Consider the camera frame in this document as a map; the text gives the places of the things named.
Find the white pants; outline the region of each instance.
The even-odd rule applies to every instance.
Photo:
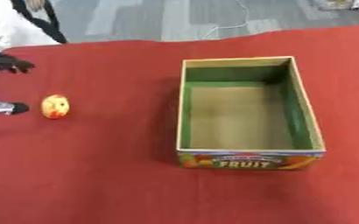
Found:
[[[14,46],[45,46],[59,43],[13,10],[10,0],[0,0],[0,52]]]

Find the red tablecloth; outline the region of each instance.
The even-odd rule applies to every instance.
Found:
[[[12,49],[0,76],[0,224],[359,224],[359,27],[218,41]],[[294,55],[327,155],[306,171],[188,170],[174,152],[181,61]],[[69,97],[58,121],[43,97]]]

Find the box rim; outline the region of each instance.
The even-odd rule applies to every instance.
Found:
[[[301,107],[303,108],[304,106],[308,107],[308,114],[310,115],[310,119],[313,123],[313,127],[314,127],[314,134],[316,135],[316,137],[319,139],[320,142],[320,147],[318,148],[314,148],[314,149],[301,149],[301,150],[279,150],[279,149],[195,149],[195,148],[189,148],[189,149],[183,149],[182,147],[180,147],[180,142],[181,142],[181,129],[182,129],[182,110],[183,110],[183,101],[184,101],[184,88],[185,88],[185,80],[186,80],[186,70],[187,70],[187,63],[188,62],[202,62],[202,61],[230,61],[230,60],[270,60],[270,59],[282,59],[282,60],[287,60],[287,61],[291,61],[291,65],[292,68],[294,70],[294,72],[296,73],[295,78],[296,82],[299,84],[299,89],[296,88],[296,91],[300,91],[301,95],[303,96],[303,102],[305,103],[305,105],[302,105],[301,103]],[[310,103],[308,96],[307,96],[307,92],[304,88],[303,85],[303,81],[302,78],[300,76],[299,73],[299,69],[297,66],[297,60],[295,59],[294,56],[272,56],[272,57],[253,57],[253,58],[222,58],[222,59],[184,59],[182,60],[182,69],[181,69],[181,80],[180,80],[180,91],[179,91],[179,112],[178,112],[178,122],[177,122],[177,139],[176,139],[176,149],[177,151],[213,151],[213,152],[219,152],[219,151],[238,151],[238,152],[259,152],[259,153],[272,153],[272,152],[278,152],[278,153],[285,153],[285,152],[298,152],[298,153],[312,153],[312,152],[325,152],[326,148],[325,148],[325,143],[322,137],[322,134],[320,132],[320,126],[318,124],[317,118],[314,114],[313,111],[313,106]]]

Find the cardboard box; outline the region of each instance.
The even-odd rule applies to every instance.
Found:
[[[184,167],[292,170],[324,154],[293,57],[191,59],[182,73]]]

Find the ball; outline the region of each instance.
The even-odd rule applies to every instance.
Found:
[[[60,94],[46,97],[42,101],[42,113],[49,119],[59,119],[69,112],[67,98]]]

